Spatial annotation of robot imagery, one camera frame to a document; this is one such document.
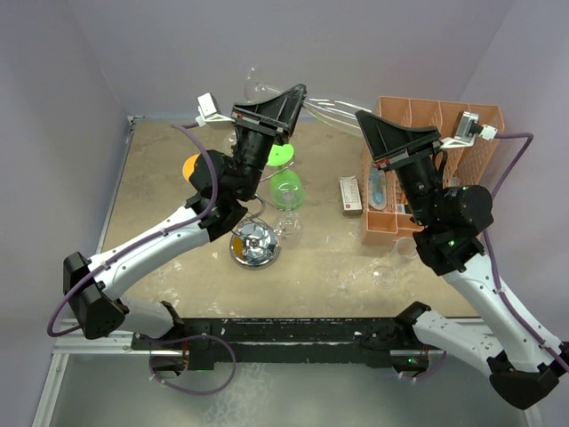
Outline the chrome wine glass rack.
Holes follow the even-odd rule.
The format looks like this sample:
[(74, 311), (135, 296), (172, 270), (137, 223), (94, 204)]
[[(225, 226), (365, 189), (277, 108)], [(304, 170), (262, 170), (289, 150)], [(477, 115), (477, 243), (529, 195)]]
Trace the chrome wine glass rack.
[(229, 251), (234, 262), (245, 270), (262, 270), (274, 263), (280, 254), (280, 245), (275, 230), (261, 216), (266, 202), (256, 195), (260, 203), (256, 213), (247, 213), (231, 230)]

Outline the green plastic goblet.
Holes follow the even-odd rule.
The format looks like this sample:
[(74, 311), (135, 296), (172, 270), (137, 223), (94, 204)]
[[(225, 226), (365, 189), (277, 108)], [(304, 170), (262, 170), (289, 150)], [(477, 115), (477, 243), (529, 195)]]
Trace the green plastic goblet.
[(306, 191), (300, 176), (293, 170), (295, 150), (293, 145), (273, 145), (266, 167), (268, 168), (269, 192), (273, 205), (282, 211), (301, 207)]

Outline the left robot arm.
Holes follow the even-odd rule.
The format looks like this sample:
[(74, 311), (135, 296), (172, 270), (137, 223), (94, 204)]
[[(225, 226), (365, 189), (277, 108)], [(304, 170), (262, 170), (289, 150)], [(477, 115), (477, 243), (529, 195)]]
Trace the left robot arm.
[(255, 199), (274, 145), (293, 136), (307, 87), (298, 84), (264, 101), (236, 103), (222, 115), (210, 93), (198, 100), (198, 115), (177, 130), (199, 153), (185, 164), (196, 190), (156, 226), (105, 253), (79, 252), (63, 262), (64, 303), (77, 329), (90, 340), (116, 330), (141, 333), (164, 349), (180, 344), (183, 322), (168, 302), (129, 302), (127, 290), (177, 256), (207, 245), (233, 230)]

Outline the white red small box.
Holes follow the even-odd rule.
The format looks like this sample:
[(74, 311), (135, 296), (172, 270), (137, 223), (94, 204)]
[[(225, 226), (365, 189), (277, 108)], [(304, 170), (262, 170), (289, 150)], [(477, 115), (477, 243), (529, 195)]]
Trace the white red small box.
[(340, 177), (342, 214), (345, 216), (359, 216), (363, 212), (360, 191), (356, 176)]

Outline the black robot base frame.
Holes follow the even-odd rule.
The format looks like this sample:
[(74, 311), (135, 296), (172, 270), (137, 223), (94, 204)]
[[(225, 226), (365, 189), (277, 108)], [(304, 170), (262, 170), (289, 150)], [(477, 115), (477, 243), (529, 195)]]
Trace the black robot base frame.
[(188, 343), (156, 342), (137, 334), (135, 350), (153, 356), (180, 351), (188, 370), (218, 363), (360, 364), (422, 374), (434, 366), (432, 346), (394, 318), (185, 318)]

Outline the blue item in tray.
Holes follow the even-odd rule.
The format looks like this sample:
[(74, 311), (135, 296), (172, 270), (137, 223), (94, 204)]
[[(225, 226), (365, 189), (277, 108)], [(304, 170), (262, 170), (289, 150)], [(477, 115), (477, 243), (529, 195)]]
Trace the blue item in tray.
[(382, 211), (387, 206), (386, 178), (383, 171), (371, 173), (368, 186), (368, 203), (375, 210)]

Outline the clear wine glass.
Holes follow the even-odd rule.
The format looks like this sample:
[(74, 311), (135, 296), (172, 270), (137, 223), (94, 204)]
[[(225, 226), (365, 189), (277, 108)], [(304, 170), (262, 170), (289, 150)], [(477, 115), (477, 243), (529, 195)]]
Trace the clear wine glass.
[(397, 284), (401, 271), (418, 257), (413, 238), (400, 238), (374, 268), (373, 283), (384, 289)]
[(275, 203), (279, 211), (275, 232), (280, 246), (298, 246), (303, 234), (303, 222), (298, 212), (303, 203), (302, 192), (298, 187), (281, 188), (275, 194)]

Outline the orange plastic goblet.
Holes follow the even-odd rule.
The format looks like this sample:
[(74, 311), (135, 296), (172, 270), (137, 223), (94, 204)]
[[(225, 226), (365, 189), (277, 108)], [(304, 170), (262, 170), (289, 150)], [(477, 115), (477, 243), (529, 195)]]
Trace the orange plastic goblet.
[(190, 178), (196, 169), (196, 162), (200, 157), (200, 154), (195, 154), (185, 160), (181, 169), (185, 181), (190, 182)]

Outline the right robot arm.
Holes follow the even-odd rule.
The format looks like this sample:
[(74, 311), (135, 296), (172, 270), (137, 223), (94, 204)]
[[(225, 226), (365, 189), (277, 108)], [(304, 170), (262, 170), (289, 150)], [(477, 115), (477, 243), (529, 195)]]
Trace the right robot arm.
[(568, 344), (544, 327), (500, 276), (487, 233), (496, 193), (474, 184), (446, 187), (445, 161), (437, 159), (501, 134), (468, 111), (459, 114), (448, 138), (435, 126), (403, 127), (365, 110), (356, 118), (376, 167), (396, 174), (413, 221), (421, 226), (413, 234), (421, 261), (457, 290), (491, 331), (471, 332), (415, 302), (397, 317), (397, 341), (450, 353), (488, 378), (511, 406), (532, 407), (567, 373)]

